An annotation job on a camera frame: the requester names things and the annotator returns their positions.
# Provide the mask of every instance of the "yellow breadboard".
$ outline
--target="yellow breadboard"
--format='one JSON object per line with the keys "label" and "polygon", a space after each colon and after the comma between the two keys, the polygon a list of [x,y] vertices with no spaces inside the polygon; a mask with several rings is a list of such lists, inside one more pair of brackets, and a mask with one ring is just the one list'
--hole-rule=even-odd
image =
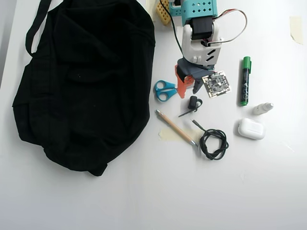
{"label": "yellow breadboard", "polygon": [[[165,6],[165,8],[169,9],[169,4],[168,4],[168,0],[161,0],[163,5]],[[169,24],[169,22],[171,21],[170,16],[166,13],[166,11],[164,10],[163,6],[161,5],[161,2],[159,0],[159,3],[157,5],[157,8],[155,9],[155,11],[157,12],[157,14],[159,15],[163,25],[167,25]]]}

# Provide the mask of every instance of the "bottle cap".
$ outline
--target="bottle cap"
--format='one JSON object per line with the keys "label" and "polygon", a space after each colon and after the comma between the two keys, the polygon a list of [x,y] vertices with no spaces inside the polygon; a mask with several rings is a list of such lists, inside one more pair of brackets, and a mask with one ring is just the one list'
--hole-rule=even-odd
{"label": "bottle cap", "polygon": [[263,105],[263,108],[267,111],[271,110],[272,108],[274,108],[274,104],[273,103],[266,103]]}

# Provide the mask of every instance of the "blue scissors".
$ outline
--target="blue scissors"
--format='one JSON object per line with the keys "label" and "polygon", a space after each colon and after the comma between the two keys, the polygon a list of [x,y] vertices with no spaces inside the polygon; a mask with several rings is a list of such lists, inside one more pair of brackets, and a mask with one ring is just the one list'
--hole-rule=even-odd
{"label": "blue scissors", "polygon": [[[164,85],[163,88],[159,88],[158,87],[159,83],[162,83]],[[173,83],[169,83],[169,82],[167,82],[165,80],[159,80],[155,84],[154,90],[155,90],[155,93],[157,95],[157,98],[159,99],[159,101],[162,101],[162,102],[167,102],[168,99],[170,99],[172,96],[174,96],[177,93],[176,85],[173,84]],[[163,100],[160,97],[163,94],[166,96],[165,100]]]}

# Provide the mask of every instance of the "small white bottle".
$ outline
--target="small white bottle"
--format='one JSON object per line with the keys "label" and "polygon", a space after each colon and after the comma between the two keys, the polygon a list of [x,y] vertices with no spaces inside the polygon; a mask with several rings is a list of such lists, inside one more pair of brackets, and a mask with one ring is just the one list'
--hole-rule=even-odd
{"label": "small white bottle", "polygon": [[258,105],[258,106],[256,106],[254,108],[254,115],[265,114],[265,113],[267,113],[268,111],[270,111],[273,108],[274,108],[274,104],[273,103],[260,104],[260,105]]}

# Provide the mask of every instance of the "bag handle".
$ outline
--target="bag handle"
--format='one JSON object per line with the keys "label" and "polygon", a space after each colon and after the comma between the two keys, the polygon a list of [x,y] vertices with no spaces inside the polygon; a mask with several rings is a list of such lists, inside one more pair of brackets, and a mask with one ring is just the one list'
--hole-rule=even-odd
{"label": "bag handle", "polygon": [[51,4],[52,0],[41,0],[38,6],[38,10],[36,13],[36,17],[33,21],[32,26],[30,27],[29,31],[27,32],[27,35],[25,37],[25,49],[33,57],[32,53],[32,43],[35,34],[38,32],[39,27],[41,26],[42,22],[44,21],[48,10],[49,6]]}

